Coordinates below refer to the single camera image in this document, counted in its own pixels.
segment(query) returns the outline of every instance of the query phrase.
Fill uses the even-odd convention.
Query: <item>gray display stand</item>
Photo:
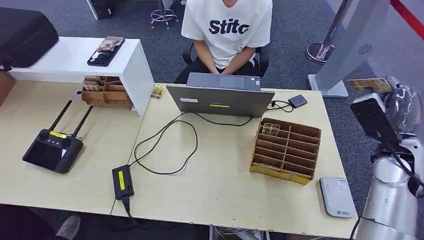
[[[308,75],[312,90],[321,91],[322,96],[327,98],[346,98],[349,95],[343,79],[376,49],[378,30],[386,20],[389,5],[388,0],[359,0],[341,41],[327,62],[317,74]]]

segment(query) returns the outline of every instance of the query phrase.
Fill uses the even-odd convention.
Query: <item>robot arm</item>
[[[351,109],[365,131],[378,140],[373,178],[357,240],[416,240],[417,198],[423,194],[424,146],[417,137],[422,102],[396,79],[392,92],[370,93]]]

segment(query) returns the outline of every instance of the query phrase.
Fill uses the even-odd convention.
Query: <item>black bag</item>
[[[39,11],[0,7],[0,72],[35,64],[59,40]]]

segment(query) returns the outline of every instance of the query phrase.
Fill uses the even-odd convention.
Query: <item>cardboard box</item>
[[[271,135],[266,125],[278,125]],[[250,171],[306,185],[315,174],[321,130],[264,118],[257,130]]]
[[[15,85],[15,79],[5,72],[0,72],[0,106],[6,100]]]
[[[91,80],[95,79],[94,77],[86,80],[92,82]],[[100,91],[88,90],[83,87],[81,97],[84,102],[97,107],[132,108],[131,99],[119,77],[107,77],[106,80],[94,82],[97,82]]]

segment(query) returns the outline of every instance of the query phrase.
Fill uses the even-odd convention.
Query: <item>laptop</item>
[[[261,91],[261,78],[258,76],[190,72],[187,86]]]
[[[168,84],[181,112],[260,118],[275,92]]]

